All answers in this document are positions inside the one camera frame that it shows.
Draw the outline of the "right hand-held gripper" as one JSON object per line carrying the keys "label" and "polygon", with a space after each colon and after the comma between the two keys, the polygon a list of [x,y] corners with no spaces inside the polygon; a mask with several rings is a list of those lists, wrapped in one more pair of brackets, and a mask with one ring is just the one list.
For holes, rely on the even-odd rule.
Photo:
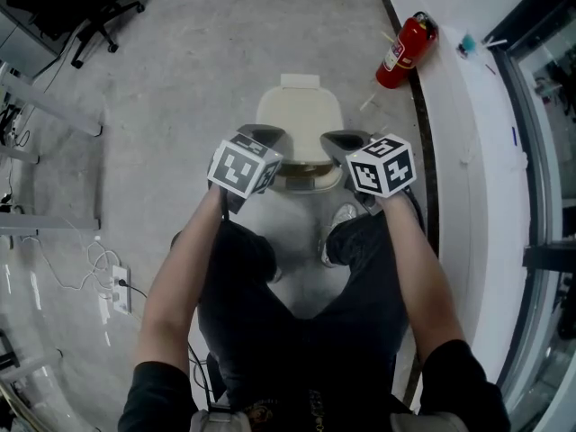
{"label": "right hand-held gripper", "polygon": [[337,130],[319,138],[325,153],[342,169],[344,186],[371,215],[389,198],[417,179],[411,145],[397,135],[371,135],[364,130]]}

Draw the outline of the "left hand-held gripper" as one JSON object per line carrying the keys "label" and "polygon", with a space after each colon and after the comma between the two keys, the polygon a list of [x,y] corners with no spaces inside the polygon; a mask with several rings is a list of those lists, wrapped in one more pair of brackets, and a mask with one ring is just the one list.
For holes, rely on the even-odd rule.
{"label": "left hand-held gripper", "polygon": [[[262,144],[249,136],[265,136]],[[284,156],[287,133],[265,124],[244,124],[216,149],[208,181],[224,190],[228,212],[238,214],[246,200],[274,181]]]}

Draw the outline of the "beige pedal trash bin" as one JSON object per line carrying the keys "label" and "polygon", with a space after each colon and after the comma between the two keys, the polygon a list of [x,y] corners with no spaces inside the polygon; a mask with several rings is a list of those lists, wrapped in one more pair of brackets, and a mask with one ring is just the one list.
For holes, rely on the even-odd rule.
{"label": "beige pedal trash bin", "polygon": [[272,189],[318,194],[338,185],[343,172],[323,150],[320,136],[343,130],[344,121],[338,99],[320,85],[318,76],[282,74],[280,85],[260,99],[256,124],[271,125],[287,133],[283,163]]}

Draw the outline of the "person's right forearm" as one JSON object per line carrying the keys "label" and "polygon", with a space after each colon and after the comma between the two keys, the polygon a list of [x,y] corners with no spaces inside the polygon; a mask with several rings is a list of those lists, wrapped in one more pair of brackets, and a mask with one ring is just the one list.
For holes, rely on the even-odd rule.
{"label": "person's right forearm", "polygon": [[404,195],[379,198],[395,255],[409,324],[421,362],[444,343],[463,340],[449,283],[429,245],[410,200]]}

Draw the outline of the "person's left forearm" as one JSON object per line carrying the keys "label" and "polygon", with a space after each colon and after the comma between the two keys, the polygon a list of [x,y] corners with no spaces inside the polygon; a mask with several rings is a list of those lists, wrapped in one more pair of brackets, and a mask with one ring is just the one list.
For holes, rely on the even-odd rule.
{"label": "person's left forearm", "polygon": [[136,363],[160,362],[189,373],[188,337],[221,225],[221,189],[202,198],[160,267],[146,299]]}

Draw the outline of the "red fire extinguisher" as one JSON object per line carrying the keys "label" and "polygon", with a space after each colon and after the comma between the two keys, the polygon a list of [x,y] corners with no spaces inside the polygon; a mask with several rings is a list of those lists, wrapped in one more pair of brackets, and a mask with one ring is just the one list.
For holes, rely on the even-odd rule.
{"label": "red fire extinguisher", "polygon": [[431,51],[438,38],[436,22],[426,12],[416,12],[406,20],[375,73],[383,87],[395,89]]}

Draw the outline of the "teal small object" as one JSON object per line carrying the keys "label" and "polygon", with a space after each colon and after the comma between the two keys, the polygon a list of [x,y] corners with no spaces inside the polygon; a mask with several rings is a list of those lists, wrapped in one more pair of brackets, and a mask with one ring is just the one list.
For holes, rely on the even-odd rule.
{"label": "teal small object", "polygon": [[469,33],[466,33],[458,44],[457,51],[463,59],[467,59],[469,56],[475,53],[476,46],[477,44],[473,36]]}

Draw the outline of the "white power strip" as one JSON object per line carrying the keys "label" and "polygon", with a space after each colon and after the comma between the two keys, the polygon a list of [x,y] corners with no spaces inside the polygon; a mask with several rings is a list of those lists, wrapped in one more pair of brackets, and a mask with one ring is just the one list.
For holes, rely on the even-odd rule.
{"label": "white power strip", "polygon": [[131,314],[130,270],[120,265],[112,266],[112,305],[119,313]]}

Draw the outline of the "person's black trousers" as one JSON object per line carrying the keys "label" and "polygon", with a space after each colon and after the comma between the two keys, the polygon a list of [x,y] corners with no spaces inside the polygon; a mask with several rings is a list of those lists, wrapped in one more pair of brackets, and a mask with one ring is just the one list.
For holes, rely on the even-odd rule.
{"label": "person's black trousers", "polygon": [[232,221],[220,225],[199,328],[233,404],[307,390],[390,392],[409,320],[386,216],[365,214],[337,225],[327,247],[349,277],[331,303],[301,319],[269,288],[277,269],[269,241]]}

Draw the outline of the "black office chair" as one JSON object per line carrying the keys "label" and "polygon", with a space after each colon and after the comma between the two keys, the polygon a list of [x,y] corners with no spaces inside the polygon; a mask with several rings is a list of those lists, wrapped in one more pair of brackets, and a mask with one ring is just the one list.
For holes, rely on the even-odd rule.
{"label": "black office chair", "polygon": [[104,26],[131,9],[141,14],[145,5],[140,1],[119,4],[117,0],[0,0],[0,9],[27,27],[34,27],[38,35],[50,41],[76,36],[79,47],[71,59],[72,67],[80,69],[84,62],[80,55],[95,34],[99,33],[114,53],[119,45]]}

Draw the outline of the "white cabinet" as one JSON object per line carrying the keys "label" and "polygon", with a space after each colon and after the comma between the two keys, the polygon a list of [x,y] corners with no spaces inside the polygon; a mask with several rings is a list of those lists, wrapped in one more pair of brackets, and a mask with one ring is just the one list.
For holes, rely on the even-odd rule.
{"label": "white cabinet", "polygon": [[0,61],[26,77],[36,77],[57,59],[58,53],[0,9]]}

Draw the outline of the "person's black top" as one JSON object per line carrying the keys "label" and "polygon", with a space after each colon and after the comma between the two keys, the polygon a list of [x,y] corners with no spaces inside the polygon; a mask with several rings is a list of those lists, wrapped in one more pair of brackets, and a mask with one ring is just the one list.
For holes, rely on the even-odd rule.
{"label": "person's black top", "polygon": [[[358,382],[324,379],[309,389],[258,394],[232,408],[247,415],[253,432],[392,432],[391,415],[409,413],[379,374],[368,373]],[[190,432],[197,411],[184,372],[145,362],[134,369],[118,432]],[[468,432],[510,432],[499,388],[462,340],[444,343],[424,363],[420,413],[450,413]]]}

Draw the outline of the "black metal device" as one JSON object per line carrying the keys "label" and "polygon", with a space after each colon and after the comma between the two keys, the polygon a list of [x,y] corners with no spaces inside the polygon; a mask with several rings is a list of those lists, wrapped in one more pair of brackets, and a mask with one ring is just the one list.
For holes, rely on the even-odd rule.
{"label": "black metal device", "polygon": [[558,335],[562,340],[576,338],[576,273],[571,275],[569,285],[562,301],[562,315],[558,324]]}

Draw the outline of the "black window frame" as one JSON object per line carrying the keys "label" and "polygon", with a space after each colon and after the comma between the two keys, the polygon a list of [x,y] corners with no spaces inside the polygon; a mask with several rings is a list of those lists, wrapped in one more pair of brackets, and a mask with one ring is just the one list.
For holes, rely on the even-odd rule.
{"label": "black window frame", "polygon": [[521,0],[484,40],[526,153],[523,264],[576,272],[576,0]]}

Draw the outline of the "grey metal table frame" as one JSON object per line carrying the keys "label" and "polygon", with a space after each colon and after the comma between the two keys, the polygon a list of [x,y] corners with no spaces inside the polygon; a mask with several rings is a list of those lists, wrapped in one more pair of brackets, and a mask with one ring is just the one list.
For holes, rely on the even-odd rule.
{"label": "grey metal table frame", "polygon": [[0,380],[4,383],[16,382],[47,365],[57,364],[62,358],[62,351],[53,348],[33,359],[21,361],[9,337],[0,329]]}

